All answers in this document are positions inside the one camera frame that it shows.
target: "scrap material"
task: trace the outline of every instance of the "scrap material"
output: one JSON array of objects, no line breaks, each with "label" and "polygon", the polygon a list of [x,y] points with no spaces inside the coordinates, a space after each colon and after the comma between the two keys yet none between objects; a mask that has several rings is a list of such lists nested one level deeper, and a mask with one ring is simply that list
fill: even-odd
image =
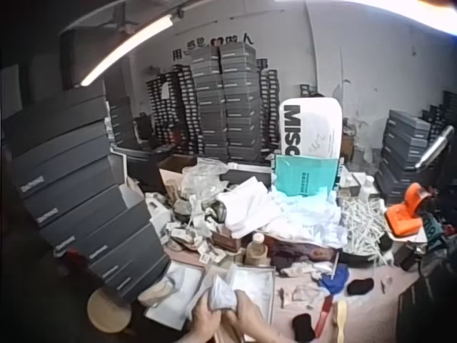
[{"label": "scrap material", "polygon": [[378,255],[378,240],[386,230],[386,220],[378,200],[363,202],[358,199],[342,199],[343,225],[348,230],[345,252],[356,255]]}]

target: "small container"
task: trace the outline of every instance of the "small container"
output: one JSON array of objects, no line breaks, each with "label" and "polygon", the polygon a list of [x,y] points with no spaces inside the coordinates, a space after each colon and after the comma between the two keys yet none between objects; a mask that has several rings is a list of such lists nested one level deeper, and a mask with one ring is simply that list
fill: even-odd
[{"label": "small container", "polygon": [[263,243],[265,236],[256,233],[252,237],[252,242],[248,244],[246,249],[246,258],[244,264],[249,266],[262,266],[267,264],[266,255],[268,247]]},{"label": "small container", "polygon": [[367,176],[365,178],[365,182],[363,183],[363,186],[360,188],[360,192],[358,193],[358,199],[367,202],[369,199],[372,197],[378,196],[378,191],[376,190],[374,186],[374,177]]}]

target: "white label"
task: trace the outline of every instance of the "white label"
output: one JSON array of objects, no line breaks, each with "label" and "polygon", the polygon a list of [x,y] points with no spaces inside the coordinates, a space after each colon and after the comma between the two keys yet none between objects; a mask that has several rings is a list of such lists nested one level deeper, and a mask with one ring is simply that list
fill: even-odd
[{"label": "white label", "polygon": [[63,241],[62,243],[60,243],[56,249],[57,250],[62,250],[62,248],[66,247],[67,245],[69,245],[70,243],[74,242],[76,238],[74,238],[74,236],[71,236],[70,238],[68,238],[67,240]]},{"label": "white label", "polygon": [[108,270],[105,274],[101,275],[102,279],[107,278],[110,274],[112,274],[113,272],[115,272],[117,269],[119,269],[119,266],[118,266],[118,265],[114,266],[113,268],[111,268],[110,270]]},{"label": "white label", "polygon": [[108,246],[107,245],[103,245],[102,248],[100,248],[99,250],[97,250],[96,252],[94,252],[93,254],[90,254],[89,255],[89,259],[94,259],[96,258],[98,255],[100,255],[102,252],[104,252],[105,250],[108,249]]},{"label": "white label", "polygon": [[42,215],[41,217],[39,217],[36,221],[37,221],[38,223],[42,223],[42,222],[44,222],[46,219],[48,219],[49,217],[52,217],[53,215],[58,214],[58,213],[59,213],[59,210],[58,210],[56,207],[54,207],[51,211],[49,211],[49,212],[43,214],[43,215]]},{"label": "white label", "polygon": [[42,182],[44,182],[44,178],[42,176],[39,176],[35,180],[30,181],[28,184],[23,185],[21,187],[21,192],[28,192],[30,189],[34,188],[35,186],[38,186]]},{"label": "white label", "polygon": [[119,286],[117,286],[117,290],[120,291],[123,287],[125,287],[126,284],[128,284],[131,280],[131,277],[128,277],[127,279],[124,280]]}]

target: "stack of shoeboxes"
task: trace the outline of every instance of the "stack of shoeboxes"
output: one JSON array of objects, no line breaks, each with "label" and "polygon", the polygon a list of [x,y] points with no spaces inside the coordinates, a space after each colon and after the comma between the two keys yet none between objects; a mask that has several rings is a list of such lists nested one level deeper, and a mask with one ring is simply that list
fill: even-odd
[{"label": "stack of shoeboxes", "polygon": [[170,144],[168,130],[168,114],[162,104],[162,84],[164,76],[158,75],[154,80],[146,82],[151,100],[151,109],[154,115],[154,128],[160,145]]},{"label": "stack of shoeboxes", "polygon": [[427,171],[408,171],[428,146],[430,124],[401,111],[390,111],[383,137],[382,160],[375,175],[387,204],[404,200],[406,189],[414,182],[427,184]]},{"label": "stack of shoeboxes", "polygon": [[227,161],[226,99],[222,87],[219,50],[204,46],[193,50],[191,70],[203,137],[204,154],[209,158]]},{"label": "stack of shoeboxes", "polygon": [[261,157],[261,100],[256,50],[245,43],[220,47],[227,108],[228,154],[234,161]]},{"label": "stack of shoeboxes", "polygon": [[165,272],[146,202],[114,180],[104,85],[64,92],[2,123],[11,179],[57,253],[74,249],[107,288],[133,301]]},{"label": "stack of shoeboxes", "polygon": [[165,73],[165,82],[169,88],[169,98],[164,99],[166,112],[170,116],[171,144],[176,147],[180,154],[187,152],[188,130],[186,115],[184,112],[183,99],[181,97],[181,86],[179,85],[178,73],[170,71]]},{"label": "stack of shoeboxes", "polygon": [[139,149],[133,120],[129,97],[109,104],[109,121],[111,122],[114,144],[116,146],[127,149]]},{"label": "stack of shoeboxes", "polygon": [[199,105],[195,91],[194,79],[190,66],[175,64],[174,71],[178,73],[179,86],[184,104],[187,129],[189,131],[189,154],[203,153],[203,142],[201,139]]},{"label": "stack of shoeboxes", "polygon": [[170,71],[160,74],[146,84],[160,144],[174,145],[178,153],[186,153],[189,133],[178,73]]},{"label": "stack of shoeboxes", "polygon": [[279,79],[278,71],[268,70],[270,115],[268,118],[268,137],[272,149],[279,148]]}]

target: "hand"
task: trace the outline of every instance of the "hand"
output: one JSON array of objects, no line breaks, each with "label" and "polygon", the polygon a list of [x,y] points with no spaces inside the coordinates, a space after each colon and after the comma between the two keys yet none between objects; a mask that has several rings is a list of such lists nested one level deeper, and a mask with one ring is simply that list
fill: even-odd
[{"label": "hand", "polygon": [[238,306],[236,313],[228,310],[225,312],[227,319],[235,328],[254,338],[257,342],[275,342],[276,333],[263,319],[262,313],[245,292],[236,290]]},{"label": "hand", "polygon": [[192,311],[193,325],[191,335],[199,342],[209,341],[221,323],[221,311],[212,312],[208,308],[208,292],[203,293]]}]

